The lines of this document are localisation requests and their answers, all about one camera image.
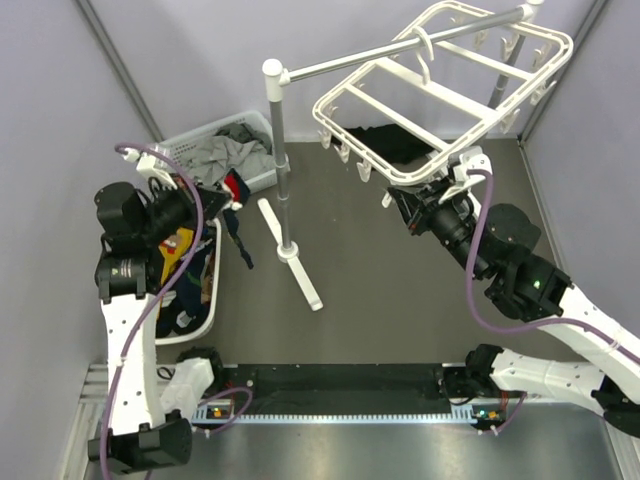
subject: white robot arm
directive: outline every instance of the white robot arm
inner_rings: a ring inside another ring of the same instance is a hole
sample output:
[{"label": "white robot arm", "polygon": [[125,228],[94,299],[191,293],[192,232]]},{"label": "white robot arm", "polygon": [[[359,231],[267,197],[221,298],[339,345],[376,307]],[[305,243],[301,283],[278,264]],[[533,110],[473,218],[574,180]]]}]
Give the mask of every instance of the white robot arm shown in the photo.
[{"label": "white robot arm", "polygon": [[[506,204],[488,208],[489,202],[481,210],[469,189],[483,177],[490,180],[490,202],[491,164],[473,147],[452,159],[441,178],[389,193],[412,234],[433,232],[465,267],[467,300],[481,325],[502,334],[543,330],[590,363],[559,363],[481,345],[467,357],[468,394],[498,389],[570,402],[640,436],[640,339],[598,309],[564,272],[532,253],[541,232],[522,211]],[[489,278],[485,295],[505,316],[526,325],[501,329],[480,317],[471,283]]]},{"label": "white robot arm", "polygon": [[[95,197],[105,232],[96,283],[107,328],[109,396],[101,436],[89,441],[88,452],[90,460],[101,460],[105,478],[109,471],[128,474],[186,463],[190,419],[222,369],[215,350],[194,351],[176,365],[159,395],[155,333],[160,298],[193,255],[204,212],[217,213],[229,203],[229,195],[199,192],[194,185],[180,188],[179,180],[145,151],[153,153],[144,146],[120,149],[127,161],[137,162],[152,199],[126,182],[107,185]],[[164,258],[158,247],[185,224],[196,225],[192,248],[162,285]]]}]

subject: white laundry basket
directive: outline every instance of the white laundry basket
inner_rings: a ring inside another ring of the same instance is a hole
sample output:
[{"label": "white laundry basket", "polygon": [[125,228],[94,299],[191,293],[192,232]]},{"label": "white laundry basket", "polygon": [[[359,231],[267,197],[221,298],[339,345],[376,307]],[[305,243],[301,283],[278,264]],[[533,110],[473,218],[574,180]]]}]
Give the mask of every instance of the white laundry basket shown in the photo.
[{"label": "white laundry basket", "polygon": [[[215,135],[220,128],[230,123],[246,123],[256,131],[264,132],[269,135],[271,143],[273,143],[273,132],[271,130],[271,124],[268,122],[264,115],[256,110],[250,110],[244,113],[238,113],[222,120],[218,120],[213,123],[209,123],[195,130],[183,133],[177,137],[170,138],[160,143],[160,146],[169,149],[169,153],[172,158],[177,161],[181,161],[182,157],[189,151],[197,147],[198,142],[202,137],[208,137]],[[247,186],[251,189],[251,193],[264,190],[265,188],[272,187],[277,183],[276,170],[269,170],[254,178],[243,178]]]},{"label": "white laundry basket", "polygon": [[[213,263],[213,275],[211,277],[211,282],[213,285],[211,286],[211,304],[209,305],[209,313],[207,314],[207,318],[204,323],[200,325],[196,331],[187,333],[186,335],[176,335],[172,333],[170,336],[165,338],[156,338],[156,345],[174,345],[176,343],[184,343],[190,342],[191,340],[195,340],[196,338],[200,338],[205,336],[213,327],[213,319],[215,317],[216,312],[216,299],[218,297],[218,285],[220,283],[220,249],[222,248],[222,226],[220,225],[220,220],[217,218],[213,219],[213,226],[216,228],[216,250],[213,255],[214,263]],[[175,297],[175,292],[169,292],[162,298],[162,306],[166,306],[171,303]]]}]

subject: white drying rack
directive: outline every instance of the white drying rack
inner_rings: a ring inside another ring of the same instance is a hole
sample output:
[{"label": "white drying rack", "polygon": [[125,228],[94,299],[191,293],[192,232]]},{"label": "white drying rack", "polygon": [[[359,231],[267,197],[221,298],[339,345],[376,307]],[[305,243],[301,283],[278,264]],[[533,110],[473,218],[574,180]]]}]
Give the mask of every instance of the white drying rack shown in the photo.
[{"label": "white drying rack", "polygon": [[[543,3],[544,0],[525,0],[525,3],[512,10],[494,14],[460,2],[445,0],[428,8],[388,45],[292,71],[284,68],[282,63],[276,59],[264,62],[262,73],[265,77],[273,127],[273,150],[276,158],[278,179],[279,218],[276,217],[267,200],[261,199],[259,205],[278,244],[278,258],[291,268],[291,272],[312,310],[321,309],[323,307],[322,300],[300,262],[298,246],[291,240],[289,165],[284,150],[282,108],[284,87],[316,75],[362,64],[360,68],[331,89],[314,106],[313,115],[323,127],[320,132],[320,140],[325,148],[329,148],[332,136],[341,140],[342,146],[338,152],[343,162],[349,159],[351,151],[358,154],[362,158],[362,162],[358,163],[358,171],[363,181],[369,180],[371,170],[375,168],[392,184],[404,186],[421,184],[445,169],[452,155],[473,146],[498,123],[501,124],[503,130],[509,130],[513,126],[519,113],[518,106],[522,102],[531,98],[531,102],[536,104],[553,87],[555,82],[551,84],[547,82],[571,57],[573,42],[569,36],[563,33],[538,27],[531,23],[522,23],[533,22]],[[435,15],[442,13],[452,14],[456,19],[455,26],[437,33],[427,33],[424,29],[425,24]],[[479,49],[487,38],[487,30],[500,26],[512,32],[510,39],[502,39],[502,60],[504,63],[448,41],[473,33],[476,34],[474,46]],[[543,41],[543,46],[535,51],[532,71],[530,72],[515,67],[516,59],[527,37]],[[429,60],[433,61],[434,46],[438,47],[438,54],[440,54],[440,51],[453,54],[499,73],[498,82],[488,105],[482,105],[431,79],[428,61],[424,59],[420,50],[426,50]],[[554,46],[557,47],[557,51],[548,58]],[[395,55],[409,50],[414,50],[417,53],[418,62],[422,69],[421,72],[415,72],[393,60]],[[399,77],[408,83],[410,88],[415,88],[427,96],[440,99],[454,108],[471,114],[478,119],[478,123],[452,143],[439,138],[434,133],[400,115],[361,89],[362,79],[376,68],[386,70]],[[510,78],[517,79],[523,83],[503,102],[503,92]],[[349,92],[349,94],[364,101],[394,123],[433,146],[436,149],[436,155],[427,164],[414,172],[405,173],[394,168],[388,161],[358,141],[332,119],[336,108],[332,102],[345,92]],[[383,201],[384,205],[388,205],[389,198],[387,197]]]},{"label": "white drying rack", "polygon": [[[539,53],[536,52],[536,60],[533,62],[533,68],[535,70],[533,72],[520,70],[514,66],[493,60],[479,53],[454,45],[448,41],[437,41],[437,34],[433,36],[433,39],[431,39],[423,27],[434,16],[443,12],[451,14],[454,19],[457,19],[460,15],[480,19],[491,14],[491,12],[486,10],[471,7],[460,2],[440,2],[427,9],[422,15],[413,21],[397,37],[394,38],[394,42],[418,36],[422,40],[431,61],[433,61],[435,53],[434,47],[438,47],[439,50],[462,57],[471,62],[478,63],[494,70],[500,75],[515,78],[523,83],[504,102],[500,103],[496,108],[490,108],[431,80],[428,60],[425,60],[419,51],[416,53],[418,55],[418,61],[423,69],[420,73],[395,62],[389,57],[378,58],[365,63],[327,92],[313,107],[314,118],[324,127],[323,132],[321,132],[321,138],[325,148],[328,148],[331,136],[333,135],[343,143],[343,147],[339,151],[340,157],[343,161],[346,162],[349,158],[350,151],[353,151],[361,157],[363,162],[358,165],[358,169],[360,171],[361,178],[364,181],[369,179],[371,168],[374,168],[395,185],[406,186],[424,183],[429,180],[434,173],[447,165],[449,157],[452,154],[466,147],[472,146],[475,142],[483,138],[489,130],[498,125],[498,123],[502,122],[503,130],[508,131],[519,113],[519,109],[517,107],[530,97],[531,103],[534,105],[537,104],[549,88],[552,87],[552,85],[547,85],[549,78],[571,57],[573,42],[569,36],[564,33],[529,23],[512,24],[509,25],[509,28],[513,30],[515,35],[534,37],[545,42],[545,47],[540,49],[538,51]],[[484,39],[486,39],[486,30],[482,30],[476,35],[475,44],[480,46]],[[515,42],[513,42],[513,40],[511,42],[505,40],[503,43],[503,49],[508,50],[509,46],[514,43]],[[546,62],[544,61],[545,59],[540,61],[539,59],[543,55],[548,55],[553,46],[557,46],[557,52],[548,58]],[[375,69],[383,69],[404,80],[419,92],[440,99],[451,107],[467,112],[477,118],[478,122],[467,132],[461,135],[456,141],[452,143],[446,142],[434,133],[425,130],[358,88],[357,85],[363,83],[365,77]],[[332,119],[333,112],[335,111],[335,107],[332,105],[332,102],[345,92],[348,92],[359,98],[361,101],[369,104],[371,107],[389,118],[392,122],[398,124],[412,135],[434,147],[437,154],[432,156],[432,159],[427,164],[413,172],[401,172],[397,168],[393,167],[388,161],[357,140],[354,136],[350,135],[343,127],[338,125]]]}]

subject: cable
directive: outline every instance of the cable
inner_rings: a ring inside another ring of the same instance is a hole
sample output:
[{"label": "cable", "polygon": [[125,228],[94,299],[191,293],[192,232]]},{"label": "cable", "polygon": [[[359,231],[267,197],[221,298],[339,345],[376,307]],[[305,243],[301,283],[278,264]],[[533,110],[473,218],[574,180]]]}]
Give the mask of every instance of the cable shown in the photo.
[{"label": "cable", "polygon": [[500,411],[507,413],[507,407],[509,406],[509,394],[502,392],[502,398],[500,400]]},{"label": "cable", "polygon": [[454,407],[461,407],[462,405],[466,405],[467,403],[469,403],[474,398],[476,398],[476,397],[465,398],[464,400],[462,400],[460,402],[452,402],[448,398],[447,398],[447,400],[449,400],[449,405],[453,405]]},{"label": "cable", "polygon": [[[608,344],[615,344],[613,338],[609,337],[606,333],[598,330],[594,326],[583,322],[581,320],[576,320],[573,318],[549,318],[545,320],[536,320],[535,322],[527,323],[525,325],[519,327],[496,327],[495,325],[491,325],[487,322],[482,316],[480,312],[478,312],[475,300],[473,298],[473,268],[476,264],[476,260],[478,258],[478,250],[480,248],[480,241],[482,239],[482,234],[484,232],[485,224],[487,223],[487,214],[489,213],[489,206],[491,205],[491,198],[493,197],[493,175],[486,170],[469,170],[468,175],[482,175],[487,181],[487,188],[484,194],[484,199],[482,201],[482,208],[480,209],[480,215],[478,216],[478,221],[476,224],[475,231],[473,232],[473,237],[471,240],[471,248],[469,251],[469,256],[467,257],[467,263],[465,266],[465,290],[467,297],[467,305],[469,306],[469,311],[471,312],[471,316],[474,320],[483,328],[489,330],[492,333],[497,333],[500,335],[515,335],[519,333],[530,332],[532,330],[537,330],[540,327],[545,327],[548,325],[559,325],[559,324],[567,324],[573,325],[575,327],[583,328],[585,331],[594,334],[601,340],[605,341]],[[640,365],[640,357],[634,355],[633,352],[628,350],[627,348],[619,345],[617,350],[622,353],[625,357],[629,358],[633,362]],[[520,411],[520,407],[524,403],[524,399],[526,398],[526,393],[523,393],[520,397],[520,401],[516,405],[516,408],[513,410],[509,418],[500,425],[494,431],[496,435],[503,431],[513,420],[516,414]]]},{"label": "cable", "polygon": [[[182,180],[184,181],[185,185],[191,192],[191,195],[193,196],[193,199],[196,204],[197,225],[196,225],[196,232],[193,237],[193,243],[191,244],[191,248],[189,249],[189,252],[187,253],[184,261],[182,262],[182,265],[180,265],[180,267],[176,270],[175,274],[169,279],[167,283],[164,284],[164,286],[157,293],[156,297],[143,310],[143,312],[140,314],[140,318],[138,318],[133,328],[131,329],[129,336],[127,337],[126,341],[124,342],[124,346],[122,347],[122,353],[120,354],[120,356],[122,357],[122,363],[126,361],[127,354],[129,353],[129,349],[131,348],[131,344],[133,343],[133,340],[136,334],[138,333],[138,330],[140,330],[140,327],[142,326],[142,323],[144,322],[144,320],[158,305],[158,303],[160,303],[160,301],[162,300],[162,297],[171,289],[171,287],[173,287],[173,285],[178,280],[178,278],[182,276],[184,271],[189,266],[189,263],[191,262],[191,259],[195,255],[196,250],[198,248],[198,243],[200,243],[200,238],[202,237],[202,228],[204,225],[204,210],[202,208],[202,201],[200,200],[200,196],[198,194],[198,191],[196,190],[195,184],[189,178],[187,173],[182,169],[182,167],[180,167],[180,165],[178,165],[172,159],[166,157],[165,155],[159,152],[156,152],[155,150],[152,150],[150,147],[147,147],[145,145],[139,145],[136,143],[119,143],[118,145],[115,146],[116,152],[118,152],[121,155],[126,155],[127,149],[138,150],[139,152],[144,152],[148,155],[152,155],[156,157],[157,159],[169,165],[180,177],[182,177]],[[102,416],[102,426],[100,428],[100,470],[102,472],[102,477],[104,480],[113,480],[113,477],[111,476],[111,472],[109,472],[109,467],[107,465],[107,438],[109,434],[109,422],[111,420],[111,410],[113,409],[113,403],[115,401],[116,391],[118,389],[118,385],[120,384],[121,376],[122,376],[122,365],[119,365],[116,367],[115,372],[113,374],[111,388],[109,388],[109,392],[107,394],[107,401],[104,408],[104,414]],[[145,477],[145,479],[147,480],[149,478],[151,478],[151,471],[149,471]]]},{"label": "cable", "polygon": [[174,372],[172,372],[167,367],[158,367],[156,369],[156,373],[158,374],[158,376],[161,379],[168,380],[168,381],[171,381],[171,379],[173,378],[173,375],[174,375]]},{"label": "cable", "polygon": [[236,413],[233,417],[231,417],[228,422],[222,424],[220,427],[216,428],[215,430],[209,430],[210,435],[215,435],[216,433],[224,432],[231,425],[233,425],[235,421],[238,420],[238,418],[240,418],[240,416],[247,411],[247,408],[249,408],[249,405],[251,405],[251,402],[253,401],[253,392],[251,391],[251,389],[247,387],[232,387],[232,388],[228,388],[227,390],[218,392],[213,397],[209,397],[205,400],[202,400],[198,404],[198,407],[202,407],[203,405],[206,405],[209,402],[218,400],[219,398],[226,397],[228,395],[233,395],[234,393],[238,393],[238,392],[243,392],[247,394],[247,400],[244,402],[244,405],[242,405],[242,408],[238,410],[238,413]]}]

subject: white stand base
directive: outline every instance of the white stand base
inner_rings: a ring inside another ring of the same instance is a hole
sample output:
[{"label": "white stand base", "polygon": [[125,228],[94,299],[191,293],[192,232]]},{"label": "white stand base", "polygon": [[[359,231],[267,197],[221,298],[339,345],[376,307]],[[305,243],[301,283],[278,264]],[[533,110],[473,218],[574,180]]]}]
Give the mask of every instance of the white stand base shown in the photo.
[{"label": "white stand base", "polygon": [[311,283],[311,279],[309,279],[309,275],[307,275],[307,272],[302,266],[302,262],[300,262],[300,258],[298,257],[298,254],[300,253],[298,245],[291,242],[291,249],[284,250],[282,248],[282,229],[280,228],[280,222],[271,208],[269,201],[266,198],[261,198],[258,200],[258,207],[260,207],[260,212],[267,222],[273,238],[275,238],[276,243],[278,244],[278,258],[280,261],[289,265],[291,273],[296,277],[296,281],[298,282],[298,285],[300,285],[300,289],[307,299],[311,310],[314,312],[320,310],[323,307],[322,300],[320,300],[318,292],[316,292],[313,283]]}]

